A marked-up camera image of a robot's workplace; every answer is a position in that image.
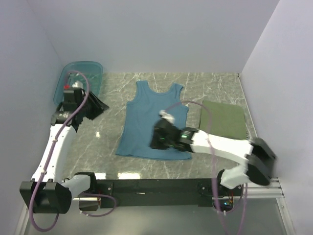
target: plastic container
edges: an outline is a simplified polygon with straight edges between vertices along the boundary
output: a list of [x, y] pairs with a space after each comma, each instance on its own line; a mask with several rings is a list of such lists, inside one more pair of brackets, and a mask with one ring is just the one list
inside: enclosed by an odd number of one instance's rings
[[86, 82], [81, 75], [77, 73], [67, 74], [68, 72], [72, 70], [79, 71], [83, 75], [85, 75], [89, 81], [90, 91], [94, 93], [96, 96], [99, 95], [100, 86], [102, 82], [102, 72], [103, 72], [102, 65], [93, 61], [72, 62], [66, 65], [62, 70], [62, 73], [61, 73], [61, 76], [57, 85], [57, 89], [54, 93], [54, 98], [53, 98], [53, 102], [56, 105], [60, 104], [63, 101], [63, 91], [64, 91], [64, 86], [66, 84], [69, 84], [71, 86], [75, 81], [80, 81], [84, 85], [84, 90], [86, 89]]

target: white backdrop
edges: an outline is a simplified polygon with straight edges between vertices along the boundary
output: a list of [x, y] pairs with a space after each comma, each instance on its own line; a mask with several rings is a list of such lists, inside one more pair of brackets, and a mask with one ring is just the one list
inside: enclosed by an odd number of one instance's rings
[[298, 235], [313, 234], [313, 1], [280, 0], [242, 72]]
[[0, 7], [0, 220], [11, 235], [21, 214], [22, 181], [37, 169], [49, 137], [62, 64], [25, 0]]
[[278, 0], [28, 0], [63, 65], [241, 72]]

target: gray marble surface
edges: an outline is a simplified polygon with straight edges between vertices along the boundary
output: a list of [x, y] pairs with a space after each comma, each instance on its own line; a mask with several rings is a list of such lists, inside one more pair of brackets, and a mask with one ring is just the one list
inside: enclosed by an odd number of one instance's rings
[[[79, 171], [104, 173], [107, 179], [210, 178], [211, 156], [192, 154], [191, 160], [156, 161], [115, 155], [126, 116], [126, 102], [136, 93], [136, 81], [147, 80], [155, 92], [166, 92], [173, 82], [182, 84], [181, 100], [203, 99], [243, 107], [249, 136], [255, 136], [245, 96], [236, 73], [108, 73], [103, 76], [99, 98], [110, 109], [94, 121], [84, 119], [69, 150], [64, 177]], [[200, 107], [189, 105], [186, 126], [198, 128]], [[235, 162], [218, 158], [217, 172]]]

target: tank top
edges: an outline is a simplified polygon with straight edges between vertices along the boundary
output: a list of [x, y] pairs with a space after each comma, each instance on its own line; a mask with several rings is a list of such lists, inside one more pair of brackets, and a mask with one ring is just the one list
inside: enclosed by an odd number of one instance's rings
[[[154, 125], [160, 120], [160, 110], [180, 102], [183, 86], [173, 83], [170, 90], [164, 93], [152, 91], [147, 81], [137, 81], [136, 86], [135, 98], [127, 102], [125, 126], [116, 154], [155, 160], [190, 159], [191, 154], [188, 152], [150, 147]], [[174, 125], [179, 129], [186, 125], [188, 110], [187, 106], [181, 104], [168, 111], [174, 116]]]

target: folded cloth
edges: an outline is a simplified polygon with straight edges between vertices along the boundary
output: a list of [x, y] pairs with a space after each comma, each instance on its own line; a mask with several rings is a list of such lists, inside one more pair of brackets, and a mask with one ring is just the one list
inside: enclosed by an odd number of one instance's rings
[[[246, 139], [246, 122], [242, 107], [208, 100], [204, 100], [202, 103], [213, 116], [210, 134], [236, 140]], [[202, 108], [199, 129], [207, 132], [208, 121], [209, 114]]]

